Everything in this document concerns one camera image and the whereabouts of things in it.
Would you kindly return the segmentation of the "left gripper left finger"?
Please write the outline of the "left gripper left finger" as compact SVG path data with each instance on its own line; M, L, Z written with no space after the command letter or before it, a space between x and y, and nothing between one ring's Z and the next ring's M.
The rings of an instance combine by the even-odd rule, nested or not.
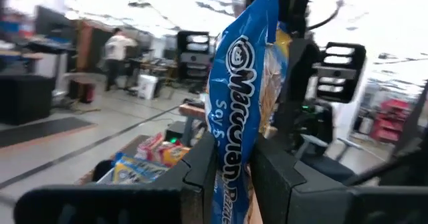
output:
M206 132L173 168L142 185L47 185L19 198L16 224L210 224L217 150Z

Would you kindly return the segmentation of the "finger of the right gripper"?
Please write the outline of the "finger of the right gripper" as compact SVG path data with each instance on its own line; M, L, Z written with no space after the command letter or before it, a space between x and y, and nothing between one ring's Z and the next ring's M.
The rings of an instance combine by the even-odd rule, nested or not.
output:
M177 33L177 70L179 80L205 80L210 67L209 32Z
M317 97L349 103L354 98L366 61L366 48L356 43L329 42L316 64Z

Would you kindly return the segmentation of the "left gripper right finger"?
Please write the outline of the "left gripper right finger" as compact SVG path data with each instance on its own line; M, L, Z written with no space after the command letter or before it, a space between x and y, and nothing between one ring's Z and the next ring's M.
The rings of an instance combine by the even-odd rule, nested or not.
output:
M427 222L427 187L346 186L259 136L250 161L264 223L401 224Z

